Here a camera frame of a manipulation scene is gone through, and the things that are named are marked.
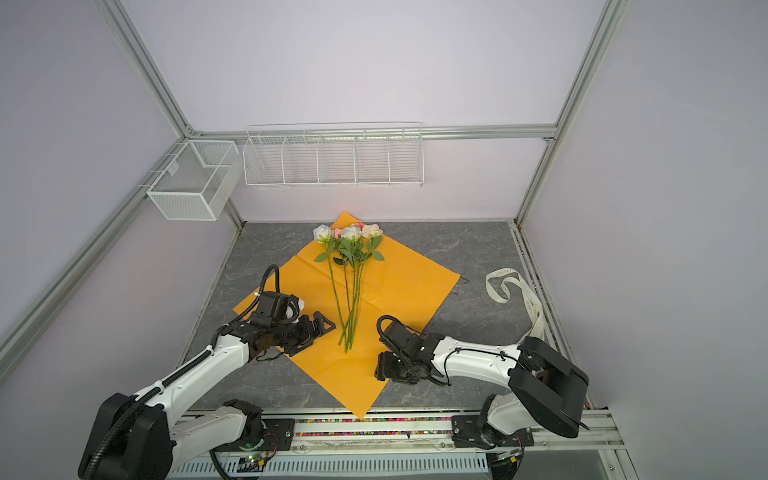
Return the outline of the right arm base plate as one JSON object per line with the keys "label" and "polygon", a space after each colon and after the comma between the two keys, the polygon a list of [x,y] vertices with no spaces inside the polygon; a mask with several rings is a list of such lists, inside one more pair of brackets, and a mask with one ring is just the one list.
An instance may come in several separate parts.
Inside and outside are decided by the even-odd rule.
{"label": "right arm base plate", "polygon": [[501,447],[527,448],[534,445],[530,429],[520,429],[511,435],[481,424],[479,415],[454,415],[451,417],[451,441],[457,448],[491,450]]}

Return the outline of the white printed ribbon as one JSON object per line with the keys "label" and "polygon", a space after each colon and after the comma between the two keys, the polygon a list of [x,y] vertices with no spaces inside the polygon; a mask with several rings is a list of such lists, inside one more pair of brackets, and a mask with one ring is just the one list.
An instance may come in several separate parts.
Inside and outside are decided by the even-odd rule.
{"label": "white printed ribbon", "polygon": [[543,304],[523,276],[513,268],[501,268],[485,276],[487,295],[498,304],[506,304],[512,299],[510,287],[516,287],[530,321],[530,328],[521,337],[520,342],[528,337],[546,340],[546,320]]}

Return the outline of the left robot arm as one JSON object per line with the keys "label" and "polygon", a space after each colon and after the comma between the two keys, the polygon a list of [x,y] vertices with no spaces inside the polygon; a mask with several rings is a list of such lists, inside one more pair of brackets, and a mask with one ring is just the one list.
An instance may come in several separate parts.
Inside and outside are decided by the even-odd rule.
{"label": "left robot arm", "polygon": [[138,392],[116,393],[97,412],[78,467],[81,479],[164,479],[187,461],[221,446],[276,452],[260,407],[230,400],[190,421],[182,418],[209,390],[251,362],[269,362],[271,348],[292,357],[336,328],[321,312],[267,283],[280,281],[277,265],[262,276],[251,303],[214,331],[205,348]]}

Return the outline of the aluminium front rail frame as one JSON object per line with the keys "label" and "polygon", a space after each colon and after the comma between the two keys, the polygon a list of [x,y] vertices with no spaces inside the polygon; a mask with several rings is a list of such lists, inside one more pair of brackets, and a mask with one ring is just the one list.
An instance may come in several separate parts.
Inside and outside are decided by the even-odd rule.
{"label": "aluminium front rail frame", "polygon": [[172,476],[223,479],[270,476],[401,476],[409,474],[482,473],[512,479],[529,453],[594,451],[610,479],[634,479],[637,472],[618,438],[612,417],[590,411],[588,427],[567,439],[529,428],[534,445],[491,450],[457,448],[451,441],[451,417],[461,412],[387,412],[358,419],[349,415],[296,417],[291,448],[281,452],[204,453],[172,470]]}

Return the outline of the small white mesh basket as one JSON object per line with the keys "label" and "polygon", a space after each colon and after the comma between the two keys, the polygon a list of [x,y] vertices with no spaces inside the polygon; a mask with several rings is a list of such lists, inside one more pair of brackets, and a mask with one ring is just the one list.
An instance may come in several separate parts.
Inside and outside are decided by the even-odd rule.
{"label": "small white mesh basket", "polygon": [[243,169],[235,142],[188,140],[150,184],[147,194],[168,220],[216,221]]}

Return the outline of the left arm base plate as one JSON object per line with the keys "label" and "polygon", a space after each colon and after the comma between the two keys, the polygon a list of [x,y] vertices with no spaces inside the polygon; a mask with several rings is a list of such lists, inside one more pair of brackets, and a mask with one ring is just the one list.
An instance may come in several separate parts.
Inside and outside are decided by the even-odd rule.
{"label": "left arm base plate", "polygon": [[296,421],[294,418],[266,418],[247,426],[240,438],[215,447],[216,452],[281,452],[291,448]]}

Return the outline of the pink fake rose stem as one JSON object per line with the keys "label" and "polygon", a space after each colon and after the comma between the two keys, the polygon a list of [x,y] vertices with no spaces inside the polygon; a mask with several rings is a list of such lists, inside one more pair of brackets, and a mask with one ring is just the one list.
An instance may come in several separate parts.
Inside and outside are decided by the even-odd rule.
{"label": "pink fake rose stem", "polygon": [[345,352],[353,348],[354,336],[360,310],[361,277],[364,262],[367,259],[364,251],[365,238],[363,230],[365,224],[355,222],[346,228],[333,230],[334,246],[339,257],[333,261],[343,269],[345,288],[348,300],[348,318],[344,323],[341,342],[344,343]]}

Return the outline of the orange wrapping paper sheet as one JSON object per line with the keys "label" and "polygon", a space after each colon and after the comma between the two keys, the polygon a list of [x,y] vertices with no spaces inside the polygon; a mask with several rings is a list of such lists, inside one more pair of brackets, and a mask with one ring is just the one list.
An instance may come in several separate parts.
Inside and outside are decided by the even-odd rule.
{"label": "orange wrapping paper sheet", "polygon": [[[384,349],[377,320],[392,315],[418,330],[426,327],[459,282],[448,257],[465,232],[461,225],[436,222],[382,228],[383,258],[363,268],[352,346],[346,348],[335,331],[295,357],[252,362],[230,377],[244,399],[275,408],[342,406],[357,418],[371,410],[389,385],[374,376]],[[277,265],[284,292],[305,300],[309,312],[338,320],[352,297],[352,273],[318,262],[320,252],[309,224],[254,224],[238,240],[229,265],[240,274],[245,294],[257,289],[269,265]]]}

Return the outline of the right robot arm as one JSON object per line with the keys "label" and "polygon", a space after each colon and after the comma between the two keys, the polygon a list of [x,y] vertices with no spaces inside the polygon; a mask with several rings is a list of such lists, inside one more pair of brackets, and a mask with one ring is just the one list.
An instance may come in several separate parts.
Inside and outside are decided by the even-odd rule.
{"label": "right robot arm", "polygon": [[588,375],[537,337],[506,346],[468,343],[419,332],[390,315],[377,320],[376,330],[386,347],[377,359],[379,381],[447,387],[464,377],[509,389],[487,397],[477,415],[453,420],[459,448],[523,448],[529,428],[573,439],[585,427]]}

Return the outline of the white fake rose stem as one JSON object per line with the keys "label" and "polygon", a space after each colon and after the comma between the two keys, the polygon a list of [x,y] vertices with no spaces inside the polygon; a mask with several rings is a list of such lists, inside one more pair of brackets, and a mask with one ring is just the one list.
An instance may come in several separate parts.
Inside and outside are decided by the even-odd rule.
{"label": "white fake rose stem", "polygon": [[344,345],[347,340],[347,325],[346,325],[344,313],[341,307],[341,302],[340,302],[340,297],[337,290],[334,267],[333,267],[333,265],[335,264],[333,260],[333,253],[336,251],[336,246],[337,246],[335,231],[330,226],[321,224],[313,230],[313,239],[317,244],[321,245],[323,248],[323,252],[316,257],[315,262],[316,263],[325,262],[328,266],[337,314],[339,316],[339,320],[341,323],[341,333],[340,333],[341,337],[339,340],[339,344]]}

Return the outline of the cream fake rose stem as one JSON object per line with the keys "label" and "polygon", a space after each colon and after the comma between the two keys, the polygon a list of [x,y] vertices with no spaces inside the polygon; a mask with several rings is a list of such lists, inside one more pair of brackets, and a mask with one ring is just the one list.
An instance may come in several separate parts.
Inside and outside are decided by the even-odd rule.
{"label": "cream fake rose stem", "polygon": [[348,228],[346,235],[350,244],[349,259],[353,269],[352,314],[350,321],[349,351],[353,348],[357,325],[361,310],[362,281],[366,262],[368,260],[383,261],[383,255],[378,247],[383,241],[383,230],[378,224],[358,223]]}

